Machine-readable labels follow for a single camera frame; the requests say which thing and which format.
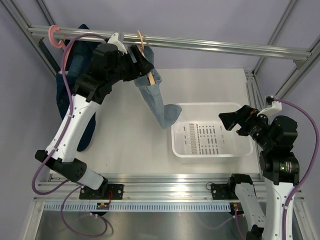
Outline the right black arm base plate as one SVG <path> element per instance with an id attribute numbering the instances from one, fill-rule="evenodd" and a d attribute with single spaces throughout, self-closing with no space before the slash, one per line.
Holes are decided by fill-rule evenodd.
<path id="1" fill-rule="evenodd" d="M 213 200 L 238 200 L 235 190 L 226 184 L 212 183 L 210 185 Z"/>

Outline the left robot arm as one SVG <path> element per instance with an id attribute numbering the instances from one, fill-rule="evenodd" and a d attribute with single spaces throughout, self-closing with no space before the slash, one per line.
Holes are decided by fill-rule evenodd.
<path id="1" fill-rule="evenodd" d="M 76 158 L 77 148 L 112 86 L 146 76 L 154 65 L 136 45 L 120 49 L 112 43 L 99 44 L 83 60 L 78 76 L 73 79 L 73 89 L 65 87 L 69 106 L 62 123 L 52 142 L 45 150 L 38 150 L 35 158 L 41 167 L 47 166 L 90 189 L 95 198 L 103 199 L 108 194 L 108 180 Z"/>

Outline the pink plastic hanger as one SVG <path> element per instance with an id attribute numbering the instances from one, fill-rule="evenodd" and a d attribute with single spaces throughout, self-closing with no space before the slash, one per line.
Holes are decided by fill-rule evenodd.
<path id="1" fill-rule="evenodd" d="M 58 25 L 51 25 L 48 29 L 48 39 L 51 45 L 57 49 L 62 49 L 64 52 L 66 52 L 65 57 L 64 57 L 64 70 L 68 73 L 69 71 L 67 70 L 67 62 L 70 56 L 71 49 L 73 47 L 73 43 L 71 46 L 66 50 L 66 45 L 62 40 L 56 41 L 54 38 L 54 33 L 60 31 L 60 27 Z"/>

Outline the dark blue denim skirt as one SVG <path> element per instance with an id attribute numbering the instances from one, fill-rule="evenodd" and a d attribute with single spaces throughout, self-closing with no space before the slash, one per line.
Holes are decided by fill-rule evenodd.
<path id="1" fill-rule="evenodd" d="M 71 92 L 74 90 L 77 78 L 82 75 L 88 67 L 93 56 L 93 51 L 98 45 L 98 42 L 76 41 L 70 48 L 70 53 L 66 63 L 65 76 Z M 63 77 L 60 73 L 56 74 L 56 104 L 60 117 L 63 119 L 69 108 L 70 101 Z M 79 141 L 77 147 L 78 152 L 83 152 L 89 146 L 95 127 L 96 116 L 93 115 Z"/>

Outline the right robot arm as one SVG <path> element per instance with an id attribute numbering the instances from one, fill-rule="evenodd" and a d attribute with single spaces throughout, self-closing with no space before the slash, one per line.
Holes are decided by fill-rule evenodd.
<path id="1" fill-rule="evenodd" d="M 268 118 L 281 110 L 282 104 L 275 101 L 262 110 L 244 105 L 234 112 L 218 115 L 227 131 L 239 125 L 237 134 L 250 136 L 261 148 L 259 165 L 266 188 L 266 211 L 261 209 L 249 175 L 234 173 L 227 183 L 228 195 L 239 200 L 234 212 L 243 212 L 246 217 L 245 240 L 293 238 L 293 191 L 300 181 L 300 165 L 292 149 L 298 124 L 283 115 L 269 123 Z"/>

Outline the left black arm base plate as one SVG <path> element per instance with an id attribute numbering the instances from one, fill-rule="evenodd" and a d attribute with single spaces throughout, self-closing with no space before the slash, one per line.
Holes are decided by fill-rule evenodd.
<path id="1" fill-rule="evenodd" d="M 122 200 L 123 184 L 102 184 L 97 190 L 93 190 L 87 186 L 82 188 L 79 193 L 80 200 Z"/>

